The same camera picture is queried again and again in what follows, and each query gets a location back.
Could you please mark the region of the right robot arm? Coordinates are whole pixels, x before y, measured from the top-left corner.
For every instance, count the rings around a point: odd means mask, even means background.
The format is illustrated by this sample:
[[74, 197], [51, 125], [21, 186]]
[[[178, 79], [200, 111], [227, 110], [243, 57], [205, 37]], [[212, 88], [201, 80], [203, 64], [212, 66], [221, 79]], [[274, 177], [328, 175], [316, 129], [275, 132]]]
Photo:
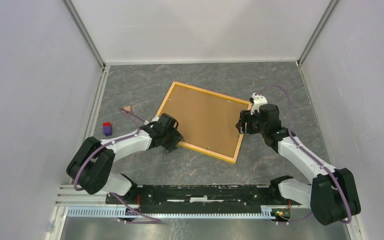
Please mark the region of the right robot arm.
[[275, 204], [291, 200], [311, 210], [322, 225], [349, 224], [361, 213], [361, 203], [353, 173], [339, 169], [309, 150], [299, 138], [282, 125], [280, 110], [274, 104], [242, 110], [235, 126], [241, 134], [260, 134], [265, 144], [289, 160], [309, 181], [297, 181], [289, 175], [270, 182], [269, 199]]

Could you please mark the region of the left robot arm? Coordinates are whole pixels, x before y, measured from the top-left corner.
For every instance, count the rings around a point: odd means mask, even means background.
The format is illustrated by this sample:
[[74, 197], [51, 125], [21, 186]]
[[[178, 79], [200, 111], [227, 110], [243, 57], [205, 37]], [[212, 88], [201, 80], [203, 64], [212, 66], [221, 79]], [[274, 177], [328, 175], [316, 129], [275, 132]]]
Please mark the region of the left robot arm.
[[137, 126], [129, 134], [111, 139], [86, 138], [66, 168], [76, 191], [94, 195], [100, 191], [117, 194], [125, 204], [137, 198], [136, 183], [123, 174], [112, 172], [113, 164], [124, 157], [162, 147], [167, 152], [183, 140], [178, 121], [163, 113], [151, 122]]

